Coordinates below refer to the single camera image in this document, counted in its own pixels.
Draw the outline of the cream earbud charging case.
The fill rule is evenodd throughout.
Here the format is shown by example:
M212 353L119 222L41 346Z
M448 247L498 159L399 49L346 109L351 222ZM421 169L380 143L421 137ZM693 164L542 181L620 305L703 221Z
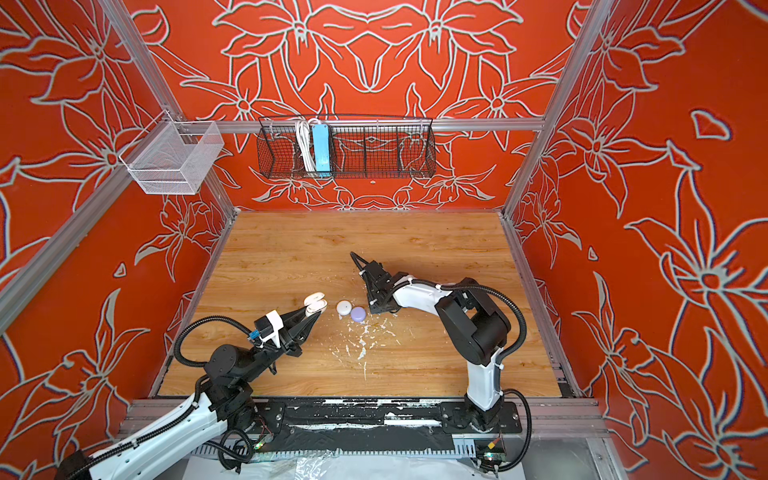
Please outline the cream earbud charging case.
M327 300L323 292L315 292L304 299L305 315L307 317L322 313L327 308Z

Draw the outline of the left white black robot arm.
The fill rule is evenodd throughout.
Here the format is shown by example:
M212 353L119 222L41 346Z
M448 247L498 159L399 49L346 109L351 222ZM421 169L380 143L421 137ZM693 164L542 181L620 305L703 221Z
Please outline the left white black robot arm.
M200 446L216 451L224 469L238 472L250 463L257 442L250 436L266 422L252 398L252 382L274 372L283 356L298 357L327 303L315 300L286 314L270 311L253 327L224 321L248 336L249 349L224 344L206 362L193 394L130 437L96 453L81 450L58 466L58 479L154 479Z

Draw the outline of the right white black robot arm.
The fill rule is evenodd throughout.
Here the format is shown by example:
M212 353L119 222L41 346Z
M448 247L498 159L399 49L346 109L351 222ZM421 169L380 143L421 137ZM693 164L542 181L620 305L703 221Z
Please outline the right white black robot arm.
M462 414L454 425L480 432L495 428L504 403L503 360L519 350L527 338L522 310L505 294L469 277L454 284L438 284L405 272L393 275L381 263L355 252L350 257L365 284L372 314L394 314L410 308L436 316L467 362L467 392Z

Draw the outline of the white round charging case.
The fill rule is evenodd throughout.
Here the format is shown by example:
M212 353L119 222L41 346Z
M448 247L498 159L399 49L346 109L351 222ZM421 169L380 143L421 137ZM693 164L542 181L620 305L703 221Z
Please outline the white round charging case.
M336 304L336 311L340 316L348 316L352 309L352 303L347 300L341 300Z

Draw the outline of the purple round charging case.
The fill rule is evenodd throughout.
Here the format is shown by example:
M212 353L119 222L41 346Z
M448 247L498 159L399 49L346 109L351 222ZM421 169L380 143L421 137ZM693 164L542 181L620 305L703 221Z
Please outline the purple round charging case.
M367 318L367 311L363 307L356 306L351 309L349 317L355 323L363 323Z

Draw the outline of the light blue power strip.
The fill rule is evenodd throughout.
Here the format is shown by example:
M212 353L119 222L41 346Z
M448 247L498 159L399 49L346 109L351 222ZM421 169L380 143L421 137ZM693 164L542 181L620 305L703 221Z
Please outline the light blue power strip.
M316 171L321 177L329 176L331 174L331 161L330 135L328 126L322 123L313 125L312 138L314 145Z

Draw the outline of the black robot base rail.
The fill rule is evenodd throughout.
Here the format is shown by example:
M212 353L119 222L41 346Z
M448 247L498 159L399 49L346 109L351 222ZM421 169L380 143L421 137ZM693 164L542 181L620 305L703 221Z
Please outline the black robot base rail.
M511 453L524 435L516 405L485 417L463 398L268 397L245 429L253 460L292 456L393 455L474 458Z

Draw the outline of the clear plastic wall bin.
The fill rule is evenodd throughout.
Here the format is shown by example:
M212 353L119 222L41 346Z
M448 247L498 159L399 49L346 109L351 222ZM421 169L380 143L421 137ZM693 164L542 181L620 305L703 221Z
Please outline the clear plastic wall bin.
M164 121L121 158L121 163L148 195L194 195L223 147L215 122Z

